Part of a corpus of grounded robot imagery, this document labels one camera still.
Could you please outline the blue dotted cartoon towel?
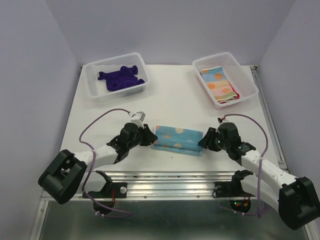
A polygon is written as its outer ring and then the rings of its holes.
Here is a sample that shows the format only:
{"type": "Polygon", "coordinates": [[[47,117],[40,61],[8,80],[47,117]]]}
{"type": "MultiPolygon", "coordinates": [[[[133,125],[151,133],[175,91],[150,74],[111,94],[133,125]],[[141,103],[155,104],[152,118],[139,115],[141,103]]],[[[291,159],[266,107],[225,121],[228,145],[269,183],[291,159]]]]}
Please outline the blue dotted cartoon towel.
{"type": "Polygon", "coordinates": [[[157,125],[154,134],[157,136],[157,140],[152,145],[154,150],[202,156],[203,148],[198,145],[198,142],[203,139],[202,131],[157,125]]]}

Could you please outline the purple towel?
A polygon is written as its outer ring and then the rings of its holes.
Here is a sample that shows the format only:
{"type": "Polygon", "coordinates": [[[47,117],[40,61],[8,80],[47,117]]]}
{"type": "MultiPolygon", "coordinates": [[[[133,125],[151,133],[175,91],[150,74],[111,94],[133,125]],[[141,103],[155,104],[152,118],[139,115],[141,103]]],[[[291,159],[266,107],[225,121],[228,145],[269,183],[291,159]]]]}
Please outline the purple towel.
{"type": "Polygon", "coordinates": [[[107,90],[115,92],[144,84],[145,81],[137,77],[138,73],[139,70],[136,65],[132,67],[122,66],[118,71],[100,71],[97,80],[105,81],[107,90]]]}

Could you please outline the orange dotted cartoon towel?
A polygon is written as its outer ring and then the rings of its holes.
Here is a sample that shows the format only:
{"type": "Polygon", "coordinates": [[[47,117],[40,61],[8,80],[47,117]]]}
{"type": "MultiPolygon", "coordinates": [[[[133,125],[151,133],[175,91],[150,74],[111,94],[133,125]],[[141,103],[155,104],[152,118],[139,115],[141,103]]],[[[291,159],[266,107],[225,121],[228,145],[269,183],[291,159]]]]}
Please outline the orange dotted cartoon towel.
{"type": "Polygon", "coordinates": [[[236,95],[233,92],[230,86],[231,83],[221,66],[203,69],[200,71],[200,75],[212,93],[214,99],[219,104],[235,101],[234,99],[236,95]]]}

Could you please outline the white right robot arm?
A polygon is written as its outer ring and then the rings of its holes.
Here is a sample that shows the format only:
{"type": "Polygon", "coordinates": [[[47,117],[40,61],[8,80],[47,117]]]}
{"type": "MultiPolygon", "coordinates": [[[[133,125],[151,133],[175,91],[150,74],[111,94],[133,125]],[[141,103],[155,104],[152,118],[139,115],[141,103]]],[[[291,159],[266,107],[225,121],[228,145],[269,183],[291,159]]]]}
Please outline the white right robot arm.
{"type": "Polygon", "coordinates": [[[263,158],[256,148],[241,140],[236,125],[222,122],[210,127],[198,142],[204,149],[226,151],[243,170],[236,171],[231,181],[215,182],[215,198],[236,198],[252,195],[276,210],[282,221],[297,230],[320,216],[320,200],[313,182],[296,177],[263,158]]]}

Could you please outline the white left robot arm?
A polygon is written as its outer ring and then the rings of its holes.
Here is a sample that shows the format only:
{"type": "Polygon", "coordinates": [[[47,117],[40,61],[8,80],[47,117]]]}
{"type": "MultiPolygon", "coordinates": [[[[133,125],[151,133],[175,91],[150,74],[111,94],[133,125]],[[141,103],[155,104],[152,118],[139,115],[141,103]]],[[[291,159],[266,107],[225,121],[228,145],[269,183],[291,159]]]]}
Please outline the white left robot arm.
{"type": "Polygon", "coordinates": [[[65,204],[79,192],[90,167],[95,169],[118,164],[131,149],[150,146],[157,139],[147,124],[137,126],[132,122],[126,123],[119,135],[102,147],[77,153],[61,150],[40,175],[38,185],[59,204],[65,204]]]}

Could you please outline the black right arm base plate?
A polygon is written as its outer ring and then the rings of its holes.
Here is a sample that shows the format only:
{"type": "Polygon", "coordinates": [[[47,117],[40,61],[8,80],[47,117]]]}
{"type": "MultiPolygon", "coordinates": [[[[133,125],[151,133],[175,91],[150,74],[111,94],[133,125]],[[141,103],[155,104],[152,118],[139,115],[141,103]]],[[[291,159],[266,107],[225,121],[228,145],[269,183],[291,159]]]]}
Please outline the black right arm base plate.
{"type": "Polygon", "coordinates": [[[232,183],[231,181],[215,182],[212,192],[214,198],[244,198],[249,195],[250,193],[245,192],[239,183],[232,183]]]}

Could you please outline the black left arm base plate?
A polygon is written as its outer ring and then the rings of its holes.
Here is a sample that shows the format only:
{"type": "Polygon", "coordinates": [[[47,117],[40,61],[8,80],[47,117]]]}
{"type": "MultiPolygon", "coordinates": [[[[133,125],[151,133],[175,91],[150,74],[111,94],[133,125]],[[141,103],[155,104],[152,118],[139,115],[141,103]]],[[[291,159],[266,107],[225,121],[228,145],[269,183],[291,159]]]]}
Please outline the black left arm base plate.
{"type": "Polygon", "coordinates": [[[100,191],[89,191],[88,195],[94,199],[125,199],[128,184],[126,182],[105,183],[100,191]]]}

